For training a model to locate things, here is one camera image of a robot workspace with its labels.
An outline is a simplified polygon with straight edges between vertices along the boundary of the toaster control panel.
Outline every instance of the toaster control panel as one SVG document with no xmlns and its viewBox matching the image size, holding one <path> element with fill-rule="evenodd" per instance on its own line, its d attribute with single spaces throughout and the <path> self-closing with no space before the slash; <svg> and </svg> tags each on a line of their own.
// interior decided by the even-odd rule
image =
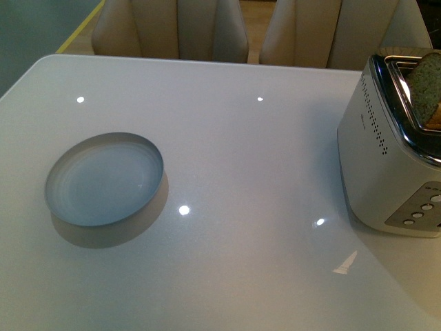
<svg viewBox="0 0 441 331">
<path fill-rule="evenodd" d="M 441 232 L 441 183 L 425 183 L 385 223 L 408 230 Z"/>
</svg>

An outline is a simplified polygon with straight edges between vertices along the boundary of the white table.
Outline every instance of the white table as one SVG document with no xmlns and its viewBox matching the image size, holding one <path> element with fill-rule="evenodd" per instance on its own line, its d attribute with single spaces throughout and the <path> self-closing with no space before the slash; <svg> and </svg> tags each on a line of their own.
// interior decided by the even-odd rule
<svg viewBox="0 0 441 331">
<path fill-rule="evenodd" d="M 336 128 L 359 76 L 40 60 L 0 100 L 0 330 L 441 330 L 441 240 L 347 214 Z M 153 141 L 163 186 L 131 223 L 66 227 L 45 178 L 105 132 Z"/>
</svg>

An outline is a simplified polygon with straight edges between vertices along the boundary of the bread slice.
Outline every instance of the bread slice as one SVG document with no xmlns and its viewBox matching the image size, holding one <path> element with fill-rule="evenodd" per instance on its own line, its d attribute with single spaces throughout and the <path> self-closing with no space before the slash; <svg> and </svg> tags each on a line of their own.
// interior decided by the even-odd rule
<svg viewBox="0 0 441 331">
<path fill-rule="evenodd" d="M 441 54 L 432 52 L 421 58 L 407 75 L 406 82 L 418 123 L 426 128 L 441 129 Z"/>
</svg>

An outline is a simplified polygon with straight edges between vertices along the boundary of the toaster button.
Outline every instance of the toaster button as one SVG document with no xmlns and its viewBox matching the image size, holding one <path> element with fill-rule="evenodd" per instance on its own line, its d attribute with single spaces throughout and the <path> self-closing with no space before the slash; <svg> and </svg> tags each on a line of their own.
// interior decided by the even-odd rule
<svg viewBox="0 0 441 331">
<path fill-rule="evenodd" d="M 441 202 L 441 194 L 432 196 L 430 198 L 430 201 L 432 201 L 432 202 Z"/>
<path fill-rule="evenodd" d="M 422 212 L 414 212 L 413 214 L 412 214 L 412 217 L 414 218 L 414 219 L 419 219 L 420 217 L 423 217 L 424 216 L 424 214 L 422 213 Z"/>
<path fill-rule="evenodd" d="M 421 206 L 421 209 L 423 210 L 430 210 L 433 208 L 433 205 L 431 203 L 426 203 L 425 205 Z"/>
</svg>

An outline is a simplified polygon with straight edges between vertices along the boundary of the beige chair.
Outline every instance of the beige chair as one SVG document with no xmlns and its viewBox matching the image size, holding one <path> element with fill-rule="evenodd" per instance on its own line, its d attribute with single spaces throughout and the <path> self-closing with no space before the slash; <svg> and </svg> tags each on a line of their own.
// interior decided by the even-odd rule
<svg viewBox="0 0 441 331">
<path fill-rule="evenodd" d="M 107 0 L 95 54 L 246 63 L 238 0 Z"/>
<path fill-rule="evenodd" d="M 259 62 L 361 70 L 390 46 L 432 48 L 416 0 L 277 0 Z"/>
</svg>

